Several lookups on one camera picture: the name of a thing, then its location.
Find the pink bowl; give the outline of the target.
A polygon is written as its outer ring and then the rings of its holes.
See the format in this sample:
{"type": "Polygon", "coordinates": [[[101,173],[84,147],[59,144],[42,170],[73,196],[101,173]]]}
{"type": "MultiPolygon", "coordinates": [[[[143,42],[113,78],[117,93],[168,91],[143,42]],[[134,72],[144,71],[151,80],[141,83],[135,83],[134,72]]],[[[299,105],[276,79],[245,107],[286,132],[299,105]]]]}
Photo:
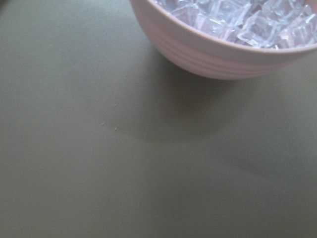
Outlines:
{"type": "Polygon", "coordinates": [[[198,76],[221,80],[255,78],[317,51],[315,44],[275,50],[230,43],[186,25],[151,0],[132,0],[130,4],[143,32],[158,52],[198,76]]]}

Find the clear ice cubes pile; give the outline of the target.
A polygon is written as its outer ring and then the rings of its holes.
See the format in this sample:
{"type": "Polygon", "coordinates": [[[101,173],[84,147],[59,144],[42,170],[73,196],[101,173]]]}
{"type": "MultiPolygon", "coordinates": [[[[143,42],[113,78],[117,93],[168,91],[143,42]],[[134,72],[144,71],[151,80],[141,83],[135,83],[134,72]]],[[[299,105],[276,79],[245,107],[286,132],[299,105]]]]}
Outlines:
{"type": "Polygon", "coordinates": [[[183,23],[210,36],[276,50],[317,42],[317,15],[303,0],[157,0],[183,23]]]}

